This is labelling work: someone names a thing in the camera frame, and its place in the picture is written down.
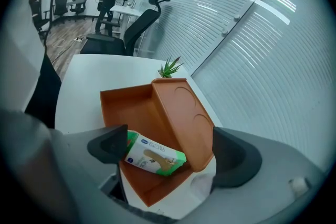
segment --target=snack package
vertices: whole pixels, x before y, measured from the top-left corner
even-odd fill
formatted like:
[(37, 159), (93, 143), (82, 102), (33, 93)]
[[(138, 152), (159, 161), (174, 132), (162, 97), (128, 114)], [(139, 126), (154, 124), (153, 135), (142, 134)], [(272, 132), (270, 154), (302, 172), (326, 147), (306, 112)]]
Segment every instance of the snack package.
[(136, 167), (163, 176), (171, 175), (186, 162), (183, 152), (150, 140), (128, 130), (125, 161)]

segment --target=orange plastic tray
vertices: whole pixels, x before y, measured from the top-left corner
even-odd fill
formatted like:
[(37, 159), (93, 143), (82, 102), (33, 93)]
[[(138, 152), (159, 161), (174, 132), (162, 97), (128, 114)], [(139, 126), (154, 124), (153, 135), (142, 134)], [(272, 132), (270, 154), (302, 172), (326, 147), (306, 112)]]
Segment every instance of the orange plastic tray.
[(213, 157), (214, 124), (186, 79), (155, 79), (151, 84), (100, 92), (105, 126), (130, 130), (182, 151), (187, 162), (164, 177), (120, 162), (134, 191), (147, 206), (158, 202)]

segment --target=black office chair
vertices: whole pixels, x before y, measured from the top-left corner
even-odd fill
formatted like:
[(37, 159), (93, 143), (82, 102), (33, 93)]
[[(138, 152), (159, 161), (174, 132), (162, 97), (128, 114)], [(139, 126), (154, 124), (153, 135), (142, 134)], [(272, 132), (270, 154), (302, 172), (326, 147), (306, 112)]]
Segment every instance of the black office chair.
[(68, 12), (69, 6), (67, 6), (68, 0), (55, 0), (55, 11), (54, 15), (62, 17)]
[(78, 16), (78, 14), (83, 13), (83, 12), (85, 11), (85, 9), (86, 9), (86, 7), (85, 7), (85, 3), (86, 3), (86, 2), (83, 2), (83, 3), (77, 3), (77, 4), (75, 5), (75, 8), (72, 8), (72, 5), (71, 5), (71, 9), (70, 9), (70, 11), (71, 11), (71, 12), (74, 12), (74, 13), (76, 14), (76, 16)]
[(48, 10), (44, 12), (44, 19), (42, 19), (42, 11), (41, 11), (41, 1), (34, 0), (30, 2), (31, 11), (33, 14), (33, 23), (38, 31), (39, 35), (44, 35), (46, 30), (43, 30), (43, 26), (49, 22), (47, 19)]
[(80, 54), (109, 54), (133, 56), (134, 45), (141, 34), (146, 31), (160, 16), (159, 3), (170, 0), (149, 0), (158, 11), (147, 9), (125, 32), (124, 40), (101, 34), (87, 35), (87, 42)]

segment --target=lid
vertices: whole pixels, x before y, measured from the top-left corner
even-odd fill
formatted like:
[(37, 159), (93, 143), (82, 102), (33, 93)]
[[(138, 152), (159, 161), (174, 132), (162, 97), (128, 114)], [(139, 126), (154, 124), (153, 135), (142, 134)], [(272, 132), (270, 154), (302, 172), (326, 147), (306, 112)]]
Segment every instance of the lid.
[(202, 171), (213, 157), (214, 123), (187, 79), (155, 79), (152, 86), (191, 168)]

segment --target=white desk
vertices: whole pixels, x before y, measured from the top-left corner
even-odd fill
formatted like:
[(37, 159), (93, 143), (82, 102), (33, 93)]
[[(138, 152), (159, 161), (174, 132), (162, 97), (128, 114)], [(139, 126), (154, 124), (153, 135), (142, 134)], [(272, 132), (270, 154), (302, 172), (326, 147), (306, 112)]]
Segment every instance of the white desk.
[[(59, 92), (55, 128), (66, 135), (104, 127), (99, 92), (149, 84), (160, 77), (158, 68), (164, 63), (160, 60), (117, 55), (74, 55)], [(183, 66), (174, 77), (187, 79), (214, 124), (222, 126)], [(216, 161), (213, 158), (200, 173), (215, 173), (215, 169)], [(190, 183), (196, 174), (193, 173), (176, 190), (149, 208), (134, 192), (123, 173), (121, 176), (130, 205), (151, 212), (160, 210), (165, 216), (178, 219), (201, 203), (190, 191)]]
[(128, 18), (129, 16), (140, 17), (142, 13), (137, 9), (131, 8), (130, 6), (118, 6), (114, 5), (110, 11), (118, 12), (123, 14), (121, 26), (120, 26), (120, 39), (124, 40), (125, 31), (127, 29)]

